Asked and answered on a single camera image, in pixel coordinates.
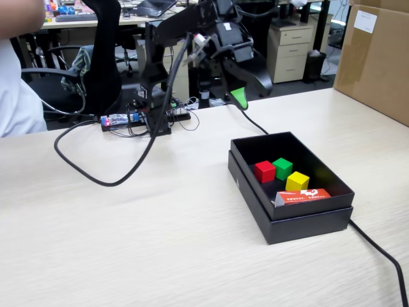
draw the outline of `drawer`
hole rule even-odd
[[[309,43],[313,37],[313,29],[281,31],[280,46],[296,43]]]
[[[176,46],[173,46],[173,61],[176,60],[176,57],[177,57],[182,45],[183,45],[183,43],[181,43],[181,45],[178,44]],[[187,58],[187,53],[185,52],[185,54],[183,55],[182,63],[183,63],[183,61],[185,61],[186,58]],[[170,63],[171,60],[172,60],[171,50],[170,50],[170,48],[167,47],[167,48],[165,48],[165,51],[164,51],[164,63]]]
[[[167,73],[169,73],[169,69],[171,68],[171,64],[170,63],[164,63],[165,69],[167,71]],[[187,70],[187,65],[186,66],[182,66],[182,64],[179,67],[178,73],[176,74],[176,77],[187,77],[189,75],[188,70]]]
[[[301,80],[304,76],[307,56],[292,56],[277,60],[274,83]]]
[[[289,56],[305,56],[308,53],[309,44],[299,43],[296,45],[279,46],[278,58],[288,58]]]
[[[173,83],[173,97],[179,98],[182,102],[189,99],[189,78],[179,77]]]

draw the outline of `white shirt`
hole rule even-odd
[[[0,137],[46,130],[40,98],[21,79],[11,42],[0,40]]]

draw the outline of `cardboard box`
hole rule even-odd
[[[409,2],[359,1],[396,9],[404,9],[405,1]],[[408,38],[409,13],[354,5],[334,88],[409,125]]]
[[[385,10],[409,13],[408,0],[350,0],[350,4],[360,4],[365,6],[373,6],[375,8],[383,8]]]

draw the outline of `blue component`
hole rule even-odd
[[[65,5],[60,6],[60,7],[58,8],[58,11],[59,11],[59,13],[62,14],[62,15],[67,15],[67,14],[68,14],[68,8],[67,8]]]

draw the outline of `wooden block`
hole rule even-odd
[[[275,178],[275,166],[268,161],[257,163],[254,165],[254,176],[262,184],[273,181]]]
[[[286,191],[301,191],[308,189],[309,177],[297,171],[288,176]]]
[[[283,158],[274,161],[273,165],[275,166],[276,169],[275,176],[282,181],[286,180],[287,177],[290,176],[291,172],[293,171],[293,164]]]

